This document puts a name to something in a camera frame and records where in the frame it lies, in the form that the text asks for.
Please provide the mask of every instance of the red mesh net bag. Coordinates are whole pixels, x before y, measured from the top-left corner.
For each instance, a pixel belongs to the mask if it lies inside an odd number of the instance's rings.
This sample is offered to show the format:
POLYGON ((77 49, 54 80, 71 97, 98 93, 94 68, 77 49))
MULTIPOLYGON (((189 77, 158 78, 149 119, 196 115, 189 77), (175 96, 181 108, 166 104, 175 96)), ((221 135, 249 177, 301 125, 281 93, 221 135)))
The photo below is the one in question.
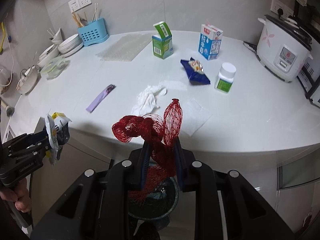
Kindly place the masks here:
POLYGON ((172 99, 164 111, 164 119, 157 114, 144 116, 127 115, 112 126, 115 137, 124 143, 133 137, 141 136, 153 147, 151 157, 158 163, 148 168, 146 185, 143 191, 130 191, 128 196, 143 203, 147 195, 167 177, 176 174, 173 144, 179 135, 182 123, 182 109, 178 99, 172 99))

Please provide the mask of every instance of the white kitchen counter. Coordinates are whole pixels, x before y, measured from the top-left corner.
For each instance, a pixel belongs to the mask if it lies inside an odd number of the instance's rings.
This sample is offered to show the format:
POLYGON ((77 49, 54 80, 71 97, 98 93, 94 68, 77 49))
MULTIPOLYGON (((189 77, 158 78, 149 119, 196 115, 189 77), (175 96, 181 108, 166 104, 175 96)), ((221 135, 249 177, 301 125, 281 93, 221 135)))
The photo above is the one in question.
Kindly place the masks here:
MULTIPOLYGON (((173 31, 172 56, 155 57, 152 43, 132 62, 100 61, 97 53, 125 34, 111 36, 102 44, 82 48, 67 58, 68 67, 54 80, 41 78, 29 95, 22 95, 9 125, 16 134, 33 132, 40 116, 63 112, 70 127, 114 141, 111 127, 131 113, 137 95, 148 85, 161 81, 180 81, 186 90, 168 88, 158 98, 163 116, 172 98, 180 104, 194 98, 212 117, 192 137, 183 131, 183 148, 204 152, 265 152, 304 147, 320 143, 320 109, 305 98, 295 79, 284 83, 264 68, 242 41, 224 37, 217 60, 207 61, 198 53, 199 33, 173 31), (194 57, 203 64, 211 85, 189 84, 180 59, 194 57), (228 94, 214 89, 223 62, 237 68, 228 94), (116 88, 90 114, 85 109, 109 84, 116 88)), ((141 138, 132 142, 142 144, 141 138)))

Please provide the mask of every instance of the green and white juice box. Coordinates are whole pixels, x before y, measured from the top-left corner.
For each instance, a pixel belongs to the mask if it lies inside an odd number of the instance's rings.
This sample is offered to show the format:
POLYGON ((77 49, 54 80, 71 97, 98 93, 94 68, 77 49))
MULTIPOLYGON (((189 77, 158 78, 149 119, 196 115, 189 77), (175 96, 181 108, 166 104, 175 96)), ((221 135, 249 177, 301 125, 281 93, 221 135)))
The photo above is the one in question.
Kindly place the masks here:
POLYGON ((153 55, 165 59, 173 53, 171 31, 165 22, 153 26, 158 31, 158 34, 152 36, 153 55))

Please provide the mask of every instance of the pink flower pattern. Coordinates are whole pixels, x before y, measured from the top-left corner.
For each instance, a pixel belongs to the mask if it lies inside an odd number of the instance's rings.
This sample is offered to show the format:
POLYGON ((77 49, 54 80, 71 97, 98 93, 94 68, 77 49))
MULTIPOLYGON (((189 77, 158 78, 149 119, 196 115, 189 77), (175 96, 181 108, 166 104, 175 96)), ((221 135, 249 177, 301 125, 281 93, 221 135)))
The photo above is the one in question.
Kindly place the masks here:
POLYGON ((273 38, 275 35, 274 34, 270 34, 268 35, 268 30, 266 28, 266 36, 262 38, 263 41, 266 41, 266 43, 268 44, 269 48, 271 47, 269 38, 273 38))

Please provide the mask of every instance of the blue milk carton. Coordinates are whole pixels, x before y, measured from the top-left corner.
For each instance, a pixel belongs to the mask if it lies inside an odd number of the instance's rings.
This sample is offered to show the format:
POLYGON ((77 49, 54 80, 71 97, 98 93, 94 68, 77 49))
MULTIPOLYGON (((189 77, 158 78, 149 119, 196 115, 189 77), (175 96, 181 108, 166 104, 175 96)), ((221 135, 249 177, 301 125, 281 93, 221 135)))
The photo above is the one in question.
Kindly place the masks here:
POLYGON ((216 59, 218 57, 222 32, 222 30, 214 27, 213 25, 201 25, 199 52, 207 60, 216 59))

